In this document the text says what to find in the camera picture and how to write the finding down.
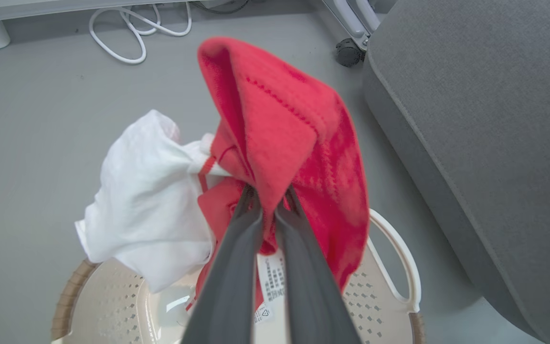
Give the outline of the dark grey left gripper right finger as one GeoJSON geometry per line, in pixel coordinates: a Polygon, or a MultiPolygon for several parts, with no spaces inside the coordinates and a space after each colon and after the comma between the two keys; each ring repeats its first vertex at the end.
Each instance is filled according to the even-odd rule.
{"type": "Polygon", "coordinates": [[[285,262],[286,326],[291,344],[360,344],[338,284],[293,187],[275,209],[285,262]]]}

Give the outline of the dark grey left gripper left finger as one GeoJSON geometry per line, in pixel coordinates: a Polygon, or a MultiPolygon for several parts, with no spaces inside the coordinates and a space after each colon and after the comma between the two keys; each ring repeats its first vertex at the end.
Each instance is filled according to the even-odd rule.
{"type": "Polygon", "coordinates": [[[183,344],[251,344],[263,210],[246,185],[190,316],[183,344]]]}

